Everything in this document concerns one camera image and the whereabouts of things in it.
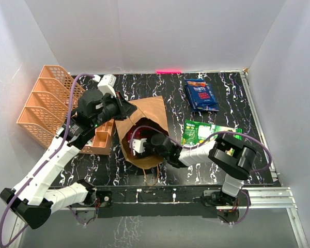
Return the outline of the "red snack packet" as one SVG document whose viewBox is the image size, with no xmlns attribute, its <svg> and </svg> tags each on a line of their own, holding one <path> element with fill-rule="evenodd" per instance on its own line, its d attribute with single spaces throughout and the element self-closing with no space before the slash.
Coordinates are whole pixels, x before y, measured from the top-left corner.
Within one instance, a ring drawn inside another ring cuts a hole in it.
<svg viewBox="0 0 310 248">
<path fill-rule="evenodd" d="M 128 143 L 129 143 L 130 140 L 131 140 L 131 137 L 132 137 L 133 132 L 134 132 L 133 130 L 130 130 L 130 131 L 127 133 L 127 141 L 128 141 Z M 144 138 L 145 135 L 143 135 L 142 132 L 143 132 L 142 129 L 137 130 L 133 138 L 134 138 L 134 139 L 135 139 L 135 138 L 136 138 L 136 139 Z"/>
</svg>

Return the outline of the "brown paper bag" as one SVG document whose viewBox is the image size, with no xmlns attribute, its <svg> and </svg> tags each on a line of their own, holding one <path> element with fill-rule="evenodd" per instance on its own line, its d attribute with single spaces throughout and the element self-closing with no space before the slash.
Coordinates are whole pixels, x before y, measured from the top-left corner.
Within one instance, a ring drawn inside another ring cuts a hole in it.
<svg viewBox="0 0 310 248">
<path fill-rule="evenodd" d="M 142 129 L 144 138 L 150 142 L 151 137 L 157 134 L 158 131 L 168 135 L 168 122 L 166 116 L 166 108 L 162 96 L 142 98 L 138 100 L 130 100 L 130 103 L 137 106 L 137 110 L 130 118 L 125 120 L 115 121 L 118 132 L 121 151 L 125 160 L 137 168 L 142 170 L 159 167 L 163 161 L 160 155 L 142 158 L 142 154 L 134 156 L 130 145 L 134 140 L 134 135 L 137 130 Z M 127 133 L 133 130 L 130 142 L 127 141 Z"/>
</svg>

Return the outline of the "green snack packet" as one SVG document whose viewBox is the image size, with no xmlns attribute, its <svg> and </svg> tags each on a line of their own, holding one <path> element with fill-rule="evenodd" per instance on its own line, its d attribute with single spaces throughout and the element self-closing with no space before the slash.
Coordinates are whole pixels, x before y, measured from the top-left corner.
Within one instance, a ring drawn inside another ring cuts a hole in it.
<svg viewBox="0 0 310 248">
<path fill-rule="evenodd" d="M 209 135 L 220 131 L 242 133 L 241 128 L 230 128 L 210 123 L 185 120 L 181 144 L 193 146 L 202 143 Z"/>
</svg>

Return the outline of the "blue burts chips packet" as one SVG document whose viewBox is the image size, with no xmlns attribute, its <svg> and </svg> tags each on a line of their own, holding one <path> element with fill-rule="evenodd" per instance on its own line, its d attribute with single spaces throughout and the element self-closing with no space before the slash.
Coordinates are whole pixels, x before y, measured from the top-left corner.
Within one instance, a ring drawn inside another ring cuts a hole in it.
<svg viewBox="0 0 310 248">
<path fill-rule="evenodd" d="M 219 111 L 212 86 L 203 79 L 185 79 L 184 88 L 193 112 Z"/>
</svg>

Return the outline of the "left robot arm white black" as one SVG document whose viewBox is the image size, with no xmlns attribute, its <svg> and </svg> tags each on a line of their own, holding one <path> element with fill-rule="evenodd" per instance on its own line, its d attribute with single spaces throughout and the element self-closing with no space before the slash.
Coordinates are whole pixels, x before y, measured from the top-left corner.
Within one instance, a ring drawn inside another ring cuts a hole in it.
<svg viewBox="0 0 310 248">
<path fill-rule="evenodd" d="M 20 183 L 12 189 L 3 189 L 0 198 L 32 229 L 42 226 L 52 213 L 64 207 L 93 205 L 96 189 L 84 179 L 59 190 L 51 190 L 50 186 L 95 136 L 96 128 L 112 119 L 125 120 L 136 110 L 118 91 L 112 95 L 99 90 L 85 91 L 77 107 L 69 110 L 66 121 L 41 159 Z"/>
</svg>

